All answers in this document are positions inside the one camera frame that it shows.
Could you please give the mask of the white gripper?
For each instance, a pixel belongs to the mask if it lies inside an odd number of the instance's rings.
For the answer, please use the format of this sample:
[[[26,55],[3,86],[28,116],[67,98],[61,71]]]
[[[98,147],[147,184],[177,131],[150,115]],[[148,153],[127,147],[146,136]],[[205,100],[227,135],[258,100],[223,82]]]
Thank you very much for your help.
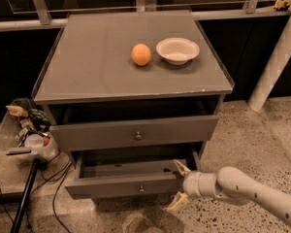
[[[203,177],[203,173],[192,171],[187,168],[182,162],[175,159],[174,163],[176,164],[179,173],[184,177],[182,188],[185,192],[178,192],[171,204],[167,207],[169,212],[178,211],[183,206],[187,205],[191,198],[202,197],[202,189],[200,188],[200,181]]]

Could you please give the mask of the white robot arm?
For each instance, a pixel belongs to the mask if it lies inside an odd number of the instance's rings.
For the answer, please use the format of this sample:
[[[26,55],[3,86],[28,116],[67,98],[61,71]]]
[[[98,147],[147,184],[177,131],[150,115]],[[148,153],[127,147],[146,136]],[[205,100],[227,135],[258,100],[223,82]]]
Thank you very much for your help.
[[[193,199],[212,198],[221,202],[242,205],[251,201],[291,227],[291,195],[253,180],[234,167],[223,167],[216,173],[191,171],[174,160],[183,176],[179,191],[168,211],[177,211]]]

